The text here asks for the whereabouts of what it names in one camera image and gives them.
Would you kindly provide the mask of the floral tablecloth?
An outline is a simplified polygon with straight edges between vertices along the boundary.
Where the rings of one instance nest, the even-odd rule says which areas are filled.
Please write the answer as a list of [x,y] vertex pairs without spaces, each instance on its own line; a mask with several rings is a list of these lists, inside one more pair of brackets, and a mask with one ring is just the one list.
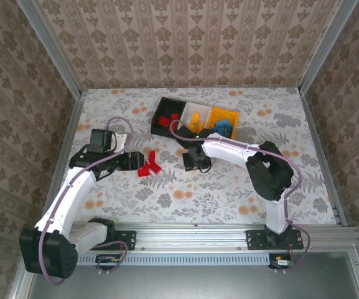
[[207,173],[186,171],[176,141],[151,133],[161,98],[218,107],[239,114],[236,140],[273,142],[302,172],[302,185],[289,196],[289,217],[296,224],[336,222],[298,89],[157,88],[93,89],[86,93],[72,153],[88,143],[93,129],[116,133],[134,129],[133,151],[156,153],[158,174],[139,177],[120,171],[96,183],[75,214],[115,222],[262,224],[264,199],[253,189],[247,170],[220,159]]

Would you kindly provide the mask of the black plastic container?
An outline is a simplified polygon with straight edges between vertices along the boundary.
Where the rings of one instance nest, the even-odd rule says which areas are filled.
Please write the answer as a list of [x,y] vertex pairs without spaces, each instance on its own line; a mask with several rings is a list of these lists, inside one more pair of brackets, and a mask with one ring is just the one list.
[[178,113],[180,119],[180,117],[182,116],[182,112],[184,111],[185,104],[186,103],[182,100],[174,100],[162,97],[151,120],[151,133],[153,135],[173,138],[173,135],[170,132],[170,126],[160,126],[158,124],[158,119],[160,116],[164,116],[170,119],[172,113]]

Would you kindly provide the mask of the aluminium table side rail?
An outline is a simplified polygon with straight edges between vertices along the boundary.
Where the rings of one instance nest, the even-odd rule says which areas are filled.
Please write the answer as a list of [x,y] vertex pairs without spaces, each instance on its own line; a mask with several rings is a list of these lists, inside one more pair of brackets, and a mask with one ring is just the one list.
[[75,133],[77,131],[77,126],[79,124],[80,117],[82,115],[83,106],[87,97],[87,93],[88,93],[88,89],[83,90],[79,98],[76,99],[74,102],[73,110],[70,115],[67,130],[65,132],[62,147],[60,150],[60,154],[58,156],[54,175],[50,183],[50,187],[46,197],[42,215],[44,215],[48,211],[50,205],[53,203],[64,181],[64,175],[65,175],[66,167],[68,165],[68,160],[70,158],[72,143],[74,141]]
[[342,204],[340,202],[335,183],[333,181],[333,177],[330,171],[330,167],[328,165],[327,159],[325,157],[324,149],[322,147],[322,143],[319,138],[319,134],[312,116],[312,112],[310,110],[309,104],[307,102],[307,98],[303,93],[300,93],[301,103],[305,112],[305,117],[308,122],[311,138],[315,147],[317,159],[319,160],[322,177],[325,181],[327,193],[329,195],[330,202],[332,203],[332,209],[335,214],[335,218],[337,223],[341,226],[348,226],[348,222],[345,217],[345,213],[342,208]]

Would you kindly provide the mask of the aluminium frame post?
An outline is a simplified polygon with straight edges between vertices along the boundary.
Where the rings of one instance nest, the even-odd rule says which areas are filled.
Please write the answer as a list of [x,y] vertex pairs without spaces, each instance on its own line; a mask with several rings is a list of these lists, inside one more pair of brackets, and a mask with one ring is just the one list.
[[30,25],[33,27],[37,37],[41,41],[45,50],[49,54],[54,66],[57,68],[67,88],[75,100],[78,100],[82,94],[82,88],[72,72],[68,60],[59,49],[58,43],[53,37],[52,31],[41,16],[33,0],[17,0]]
[[340,33],[351,16],[358,0],[341,0],[335,14],[333,15],[325,33],[320,40],[302,78],[298,85],[301,95],[305,95],[312,82],[316,78],[323,63],[333,49]]

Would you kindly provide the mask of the grey metal panel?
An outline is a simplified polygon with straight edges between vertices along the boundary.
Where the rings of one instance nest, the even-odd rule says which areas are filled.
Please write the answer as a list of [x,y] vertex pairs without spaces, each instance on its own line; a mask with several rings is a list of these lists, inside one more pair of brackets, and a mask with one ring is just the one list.
[[28,299],[359,299],[342,259],[308,260],[288,273],[267,267],[122,267],[97,274],[78,267],[63,285],[35,278]]

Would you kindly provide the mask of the white plastic container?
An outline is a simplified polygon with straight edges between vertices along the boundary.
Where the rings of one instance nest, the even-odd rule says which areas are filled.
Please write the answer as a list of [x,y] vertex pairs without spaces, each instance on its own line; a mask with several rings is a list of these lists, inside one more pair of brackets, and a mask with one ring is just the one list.
[[180,117],[182,123],[180,123],[178,127],[180,128],[182,125],[187,126],[189,123],[191,123],[193,113],[200,114],[199,123],[203,120],[208,121],[211,110],[212,108],[209,106],[187,102],[185,104],[184,111],[182,112],[182,116]]

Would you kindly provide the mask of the yellow plastic container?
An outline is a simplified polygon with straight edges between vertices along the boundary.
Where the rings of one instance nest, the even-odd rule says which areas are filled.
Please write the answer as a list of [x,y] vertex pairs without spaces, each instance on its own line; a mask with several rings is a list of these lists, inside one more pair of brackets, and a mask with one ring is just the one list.
[[228,120],[228,123],[233,127],[230,138],[234,140],[236,136],[236,127],[238,124],[238,119],[239,119],[238,112],[213,107],[207,122],[207,128],[212,129],[213,127],[215,127],[215,123],[217,121]]

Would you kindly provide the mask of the aluminium mounting beam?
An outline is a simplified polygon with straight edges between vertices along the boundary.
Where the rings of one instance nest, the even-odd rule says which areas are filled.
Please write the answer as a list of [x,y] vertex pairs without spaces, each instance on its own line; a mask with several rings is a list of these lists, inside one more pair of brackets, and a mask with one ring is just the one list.
[[[136,253],[235,253],[246,252],[247,232],[257,224],[142,224],[116,223],[117,230],[136,231]],[[359,232],[340,225],[303,225],[309,253],[359,251]]]

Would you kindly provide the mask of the black controller board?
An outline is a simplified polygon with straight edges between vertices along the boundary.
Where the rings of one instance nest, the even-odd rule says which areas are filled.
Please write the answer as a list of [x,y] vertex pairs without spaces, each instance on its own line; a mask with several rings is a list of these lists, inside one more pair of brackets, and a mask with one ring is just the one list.
[[102,272],[110,272],[120,260],[121,254],[97,255],[95,258],[96,268],[98,268]]
[[288,269],[294,265],[294,259],[291,254],[269,254],[268,267],[274,270]]

